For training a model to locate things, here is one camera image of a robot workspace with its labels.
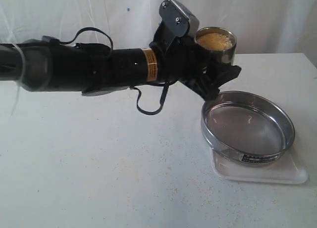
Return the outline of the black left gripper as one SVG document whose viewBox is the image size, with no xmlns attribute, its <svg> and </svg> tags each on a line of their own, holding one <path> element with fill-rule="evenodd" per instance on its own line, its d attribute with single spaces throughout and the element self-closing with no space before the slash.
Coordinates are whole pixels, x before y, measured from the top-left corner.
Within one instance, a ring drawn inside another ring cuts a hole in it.
<svg viewBox="0 0 317 228">
<path fill-rule="evenodd" d="M 219 87 L 236 79 L 242 68 L 230 63 L 211 62 L 203 73 L 202 48 L 195 42 L 197 27 L 159 25 L 150 48 L 158 60 L 158 79 L 151 86 L 168 86 L 179 81 L 204 101 L 217 98 Z"/>
</svg>

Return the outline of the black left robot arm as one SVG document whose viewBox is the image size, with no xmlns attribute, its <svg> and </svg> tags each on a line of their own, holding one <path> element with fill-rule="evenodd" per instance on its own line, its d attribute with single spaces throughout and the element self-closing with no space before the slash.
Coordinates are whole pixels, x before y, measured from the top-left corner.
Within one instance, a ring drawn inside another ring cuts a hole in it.
<svg viewBox="0 0 317 228">
<path fill-rule="evenodd" d="M 0 46 L 0 79 L 15 81 L 27 91 L 96 96 L 181 82 L 209 100 L 240 72 L 239 66 L 212 60 L 192 37 L 178 37 L 164 25 L 159 25 L 148 49 L 66 43 L 49 36 Z"/>
</svg>

